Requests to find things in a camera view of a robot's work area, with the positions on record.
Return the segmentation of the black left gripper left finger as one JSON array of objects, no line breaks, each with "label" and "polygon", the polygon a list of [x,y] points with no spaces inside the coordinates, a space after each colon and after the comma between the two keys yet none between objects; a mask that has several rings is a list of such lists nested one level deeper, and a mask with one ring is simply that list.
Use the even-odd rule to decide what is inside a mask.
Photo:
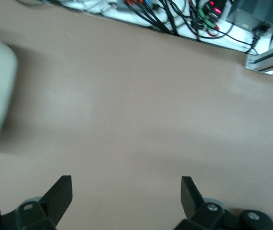
[{"label": "black left gripper left finger", "polygon": [[72,199],[72,178],[63,175],[38,200],[29,199],[4,215],[0,211],[0,230],[55,230]]}]

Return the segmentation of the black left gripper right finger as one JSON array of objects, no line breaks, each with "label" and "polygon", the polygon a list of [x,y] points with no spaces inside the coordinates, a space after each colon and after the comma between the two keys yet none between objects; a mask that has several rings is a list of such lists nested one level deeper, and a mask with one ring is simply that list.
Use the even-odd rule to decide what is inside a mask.
[{"label": "black left gripper right finger", "polygon": [[181,204],[186,218],[176,230],[273,230],[273,219],[251,209],[231,213],[214,199],[204,199],[190,176],[181,179]]}]

